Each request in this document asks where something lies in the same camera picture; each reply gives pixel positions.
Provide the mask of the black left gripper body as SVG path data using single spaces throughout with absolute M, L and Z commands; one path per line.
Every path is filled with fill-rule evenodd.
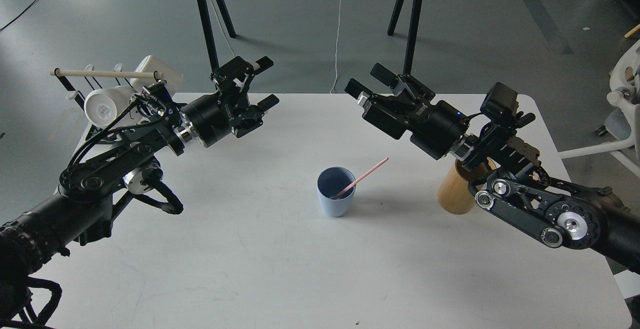
M 230 135 L 230 117 L 221 99 L 206 94 L 180 108 L 183 128 L 203 147 L 211 147 Z

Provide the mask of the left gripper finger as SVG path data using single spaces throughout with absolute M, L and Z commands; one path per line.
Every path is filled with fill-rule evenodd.
M 210 75 L 210 80 L 215 87 L 214 94 L 223 99 L 240 99 L 249 92 L 253 78 L 273 65 L 274 61 L 267 56 L 256 61 L 234 57 L 226 64 L 214 69 Z
M 270 94 L 256 105 L 251 105 L 247 96 L 242 97 L 232 110 L 233 135 L 242 138 L 261 127 L 265 114 L 279 102 L 279 98 L 274 94 Z

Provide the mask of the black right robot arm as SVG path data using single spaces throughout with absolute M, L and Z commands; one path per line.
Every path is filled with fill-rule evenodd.
M 480 135 L 468 134 L 471 115 L 444 100 L 411 74 L 375 64 L 371 76 L 391 89 L 381 95 L 350 79 L 345 92 L 363 108 L 362 118 L 393 139 L 406 131 L 410 142 L 439 160 L 451 154 L 467 171 L 492 160 L 497 168 L 467 185 L 480 208 L 551 249 L 592 249 L 638 274 L 639 217 L 610 187 L 585 187 L 548 175 L 537 148 L 517 136 L 535 120 L 518 111 L 518 94 L 496 83 L 479 113 L 487 117 Z

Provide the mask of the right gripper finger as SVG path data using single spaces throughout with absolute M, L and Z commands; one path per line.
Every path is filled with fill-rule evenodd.
M 384 65 L 376 63 L 370 75 L 391 90 L 392 95 L 382 96 L 373 94 L 370 103 L 377 104 L 384 101 L 397 101 L 404 104 L 418 105 L 430 103 L 435 98 L 434 91 L 411 74 L 395 74 Z
M 350 79 L 346 94 L 358 101 L 363 108 L 362 119 L 395 140 L 410 130 L 410 111 L 415 101 L 406 90 L 396 90 L 393 95 L 376 94 L 358 80 Z

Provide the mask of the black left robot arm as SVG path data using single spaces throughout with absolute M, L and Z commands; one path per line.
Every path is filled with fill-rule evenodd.
M 255 76 L 272 65 L 268 57 L 235 57 L 213 70 L 214 92 L 189 103 L 173 99 L 181 74 L 151 57 L 133 72 L 53 70 L 69 91 L 69 77 L 122 78 L 130 85 L 77 98 L 98 131 L 71 156 L 51 197 L 1 226 L 1 326 L 45 329 L 62 289 L 34 273 L 57 254 L 69 256 L 73 241 L 84 246 L 109 238 L 132 200 L 182 213 L 183 204 L 162 181 L 156 152 L 170 148 L 181 155 L 190 142 L 208 148 L 262 126 L 279 99 L 269 95 L 252 105 L 248 92 Z

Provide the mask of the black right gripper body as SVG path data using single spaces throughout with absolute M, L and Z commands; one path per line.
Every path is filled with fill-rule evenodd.
M 409 130 L 412 133 L 410 142 L 434 160 L 444 157 L 469 128 L 467 117 L 443 100 L 435 105 L 416 105 L 400 100 L 392 103 L 401 124 L 392 138 L 399 140 Z

